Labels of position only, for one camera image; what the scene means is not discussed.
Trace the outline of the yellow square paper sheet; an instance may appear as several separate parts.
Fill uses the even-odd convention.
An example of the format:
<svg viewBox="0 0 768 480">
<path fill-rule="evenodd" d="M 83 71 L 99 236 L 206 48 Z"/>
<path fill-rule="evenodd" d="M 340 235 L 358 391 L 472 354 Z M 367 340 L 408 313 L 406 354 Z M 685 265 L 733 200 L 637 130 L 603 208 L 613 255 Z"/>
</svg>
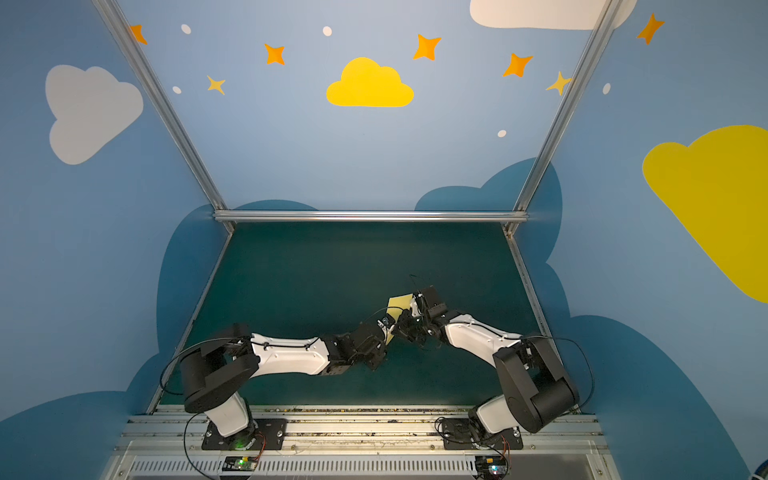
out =
<svg viewBox="0 0 768 480">
<path fill-rule="evenodd" d="M 391 328 L 397 323 L 411 324 L 413 320 L 414 295 L 406 294 L 391 297 L 385 308 L 385 317 L 382 322 L 386 331 L 386 343 L 389 344 L 394 337 L 391 336 Z"/>
</svg>

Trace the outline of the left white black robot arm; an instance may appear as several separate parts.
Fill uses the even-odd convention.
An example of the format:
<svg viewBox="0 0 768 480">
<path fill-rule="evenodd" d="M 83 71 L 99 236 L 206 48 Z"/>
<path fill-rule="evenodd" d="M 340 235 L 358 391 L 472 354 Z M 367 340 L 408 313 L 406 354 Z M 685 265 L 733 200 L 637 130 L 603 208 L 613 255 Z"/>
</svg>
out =
<svg viewBox="0 0 768 480">
<path fill-rule="evenodd" d="M 186 349 L 180 356 L 183 405 L 208 419 L 212 450 L 251 450 L 268 443 L 239 390 L 258 377 L 282 374 L 341 375 L 383 362 L 392 328 L 362 323 L 350 333 L 308 339 L 271 338 L 237 323 Z"/>
</svg>

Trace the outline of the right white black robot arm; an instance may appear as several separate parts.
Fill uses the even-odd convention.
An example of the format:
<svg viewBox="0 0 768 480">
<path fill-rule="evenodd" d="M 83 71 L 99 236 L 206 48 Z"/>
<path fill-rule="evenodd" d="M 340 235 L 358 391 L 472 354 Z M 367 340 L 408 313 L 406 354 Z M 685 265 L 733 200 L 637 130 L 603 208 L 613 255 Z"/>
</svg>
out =
<svg viewBox="0 0 768 480">
<path fill-rule="evenodd" d="M 537 433 L 580 402 L 577 387 L 544 335 L 505 332 L 453 311 L 429 317 L 408 310 L 394 317 L 391 333 L 415 344 L 433 337 L 471 353 L 497 373 L 500 395 L 472 408 L 465 420 L 438 423 L 436 430 L 447 447 L 494 446 L 521 430 Z"/>
</svg>

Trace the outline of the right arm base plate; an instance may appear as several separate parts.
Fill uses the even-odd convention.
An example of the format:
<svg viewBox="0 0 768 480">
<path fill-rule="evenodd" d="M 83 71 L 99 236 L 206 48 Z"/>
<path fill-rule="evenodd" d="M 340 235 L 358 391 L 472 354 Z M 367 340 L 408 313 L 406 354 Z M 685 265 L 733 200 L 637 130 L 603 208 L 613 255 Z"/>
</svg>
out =
<svg viewBox="0 0 768 480">
<path fill-rule="evenodd" d="M 522 434 L 518 427 L 489 433 L 478 422 L 468 418 L 438 417 L 434 428 L 446 450 L 523 449 Z"/>
</svg>

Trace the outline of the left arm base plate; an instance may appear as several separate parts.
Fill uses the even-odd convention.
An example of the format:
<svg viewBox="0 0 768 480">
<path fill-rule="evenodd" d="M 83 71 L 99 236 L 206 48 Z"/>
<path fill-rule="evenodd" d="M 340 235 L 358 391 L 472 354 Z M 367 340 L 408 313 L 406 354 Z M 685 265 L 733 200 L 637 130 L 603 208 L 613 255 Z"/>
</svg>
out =
<svg viewBox="0 0 768 480">
<path fill-rule="evenodd" d="M 244 430 L 225 437 L 217 427 L 208 423 L 201 449 L 204 451 L 261 451 L 281 450 L 285 440 L 287 420 L 284 418 L 258 418 Z"/>
</svg>

